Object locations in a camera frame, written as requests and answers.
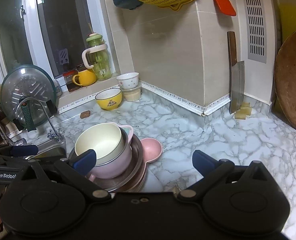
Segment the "pink steel-lined handled pot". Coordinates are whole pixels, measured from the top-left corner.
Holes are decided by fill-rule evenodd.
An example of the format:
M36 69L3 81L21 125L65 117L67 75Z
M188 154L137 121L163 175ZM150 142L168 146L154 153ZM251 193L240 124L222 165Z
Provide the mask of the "pink steel-lined handled pot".
M128 168L132 160L131 140L133 137L133 127L130 125L120 125L119 128L123 136L122 139L125 142L123 150L107 163L93 167L88 175L88 180L91 182L93 182L95 178L115 178Z

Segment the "cream plastic bowl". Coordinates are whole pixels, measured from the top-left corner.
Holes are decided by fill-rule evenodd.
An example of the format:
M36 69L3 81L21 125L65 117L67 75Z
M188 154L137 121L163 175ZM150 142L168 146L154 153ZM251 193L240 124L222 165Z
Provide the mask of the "cream plastic bowl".
M75 154L80 156L88 150L96 153L96 166L117 157L128 144L128 134L113 123L102 123L84 131L75 143Z

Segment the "stainless steel bowl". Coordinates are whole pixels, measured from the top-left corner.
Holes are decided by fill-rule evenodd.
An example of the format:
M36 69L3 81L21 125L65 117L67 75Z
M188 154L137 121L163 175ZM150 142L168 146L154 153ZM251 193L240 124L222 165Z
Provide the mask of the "stainless steel bowl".
M131 140L132 160L128 168L119 176L111 179L95 178L94 184L108 192L123 191L123 187L134 178L143 161L143 148L141 141L134 134Z

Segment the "white round plate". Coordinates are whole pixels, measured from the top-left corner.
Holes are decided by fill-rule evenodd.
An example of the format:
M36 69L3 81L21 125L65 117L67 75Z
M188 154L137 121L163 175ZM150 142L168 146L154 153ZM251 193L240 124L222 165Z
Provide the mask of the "white round plate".
M145 193L154 193L154 192L163 192L163 185L157 179L157 177L148 169L146 173L146 178L139 189L139 192Z

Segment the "pink bear-shaped plate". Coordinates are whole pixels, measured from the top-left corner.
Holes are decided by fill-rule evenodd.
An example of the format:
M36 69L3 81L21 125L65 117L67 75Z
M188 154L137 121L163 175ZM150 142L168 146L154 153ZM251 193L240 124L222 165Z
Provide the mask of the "pink bear-shaped plate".
M162 154L163 146L154 138L141 139L141 145L143 148L143 161L139 171L131 181L131 187L128 192L137 192L144 183L147 174L147 165L156 161Z

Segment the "glass pot lid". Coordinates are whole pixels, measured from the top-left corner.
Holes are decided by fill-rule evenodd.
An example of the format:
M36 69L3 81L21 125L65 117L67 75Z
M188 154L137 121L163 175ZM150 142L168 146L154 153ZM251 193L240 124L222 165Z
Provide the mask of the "glass pot lid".
M56 107L57 94L51 77L38 66L24 64L9 72L0 88L1 108L20 131L25 129L25 120L19 110L18 121L14 121L15 110L21 98L28 96L37 98L45 107L45 103L51 100Z

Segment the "yellow ceramic bowl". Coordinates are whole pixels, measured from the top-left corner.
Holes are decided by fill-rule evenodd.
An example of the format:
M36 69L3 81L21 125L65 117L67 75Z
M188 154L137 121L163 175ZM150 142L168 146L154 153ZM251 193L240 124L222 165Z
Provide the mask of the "yellow ceramic bowl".
M95 100L100 108L111 111L119 107L123 99L120 88L110 88L96 94Z

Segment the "yellow soap blocks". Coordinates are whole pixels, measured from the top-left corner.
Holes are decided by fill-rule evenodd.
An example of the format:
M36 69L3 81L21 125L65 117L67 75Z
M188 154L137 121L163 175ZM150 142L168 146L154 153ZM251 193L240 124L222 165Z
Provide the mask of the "yellow soap blocks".
M234 118L237 120L245 120L247 116L252 114L252 107L249 102L243 102L240 109L235 112Z

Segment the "clear plastic container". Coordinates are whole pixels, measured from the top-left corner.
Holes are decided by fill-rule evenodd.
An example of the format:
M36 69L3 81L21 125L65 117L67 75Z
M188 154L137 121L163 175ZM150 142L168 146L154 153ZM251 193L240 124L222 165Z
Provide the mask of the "clear plastic container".
M138 101L141 98L141 85L132 89L122 89L123 97L128 102Z

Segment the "yellow mug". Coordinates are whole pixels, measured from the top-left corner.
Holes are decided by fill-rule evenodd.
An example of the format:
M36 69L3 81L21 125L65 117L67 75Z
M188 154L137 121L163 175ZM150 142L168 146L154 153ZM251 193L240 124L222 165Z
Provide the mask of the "yellow mug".
M86 69L78 72L78 74L72 77L72 81L77 86L90 86L96 82L96 74L90 69Z

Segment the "white floral ceramic bowl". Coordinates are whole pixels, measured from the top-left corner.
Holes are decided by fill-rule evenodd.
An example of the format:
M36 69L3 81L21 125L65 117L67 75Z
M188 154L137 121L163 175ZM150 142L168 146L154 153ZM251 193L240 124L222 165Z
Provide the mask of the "white floral ceramic bowl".
M117 81L122 89L132 89L139 83L139 73L131 72L117 76Z

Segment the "cleaver knife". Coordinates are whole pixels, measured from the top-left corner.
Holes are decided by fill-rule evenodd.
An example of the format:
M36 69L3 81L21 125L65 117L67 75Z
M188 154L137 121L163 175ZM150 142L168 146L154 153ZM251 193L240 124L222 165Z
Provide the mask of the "cleaver knife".
M245 88L245 62L237 60L236 36L227 32L230 70L230 114L237 112L243 103Z

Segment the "green water bottle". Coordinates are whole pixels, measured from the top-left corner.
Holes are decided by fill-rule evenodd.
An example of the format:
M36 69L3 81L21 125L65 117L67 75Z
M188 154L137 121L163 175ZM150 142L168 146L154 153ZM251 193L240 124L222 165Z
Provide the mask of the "green water bottle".
M108 80L112 73L109 66L107 44L101 34L92 33L86 38L88 48L82 52L83 65L92 70L99 81Z

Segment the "orange spatula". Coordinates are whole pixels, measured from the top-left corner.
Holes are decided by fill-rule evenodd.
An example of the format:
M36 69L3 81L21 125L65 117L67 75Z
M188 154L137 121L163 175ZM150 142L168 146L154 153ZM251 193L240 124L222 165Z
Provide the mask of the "orange spatula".
M228 16L236 16L236 11L230 0L214 0L220 12Z

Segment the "grey wall vent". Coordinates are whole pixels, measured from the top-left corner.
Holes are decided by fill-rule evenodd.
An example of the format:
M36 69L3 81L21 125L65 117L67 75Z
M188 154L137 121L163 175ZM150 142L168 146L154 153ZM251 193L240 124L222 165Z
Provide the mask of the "grey wall vent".
M243 0L247 24L248 59L266 63L267 31L263 0Z

